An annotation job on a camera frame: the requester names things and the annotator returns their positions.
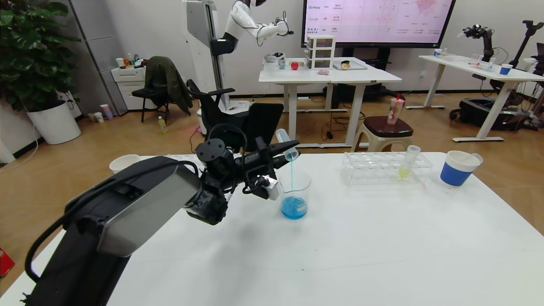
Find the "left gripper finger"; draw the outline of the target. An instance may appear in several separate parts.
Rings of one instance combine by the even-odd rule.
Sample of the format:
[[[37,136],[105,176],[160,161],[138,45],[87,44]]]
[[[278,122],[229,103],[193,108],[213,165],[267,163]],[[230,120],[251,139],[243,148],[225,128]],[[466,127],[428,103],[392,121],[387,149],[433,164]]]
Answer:
[[[299,143],[299,141],[286,141],[271,144],[269,147],[273,156],[283,154],[284,157],[298,157],[300,153],[296,147],[299,145]]]
[[[300,155],[300,151],[285,151],[272,159],[275,169],[280,169],[288,163],[294,162]]]

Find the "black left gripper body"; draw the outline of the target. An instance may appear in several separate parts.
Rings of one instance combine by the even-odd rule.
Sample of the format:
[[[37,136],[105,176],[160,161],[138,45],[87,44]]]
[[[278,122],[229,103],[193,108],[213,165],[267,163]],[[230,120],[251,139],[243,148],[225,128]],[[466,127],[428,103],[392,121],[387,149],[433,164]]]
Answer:
[[[255,145],[256,150],[252,153],[235,158],[236,180],[256,180],[257,176],[276,179],[271,148],[261,136],[255,138]]]

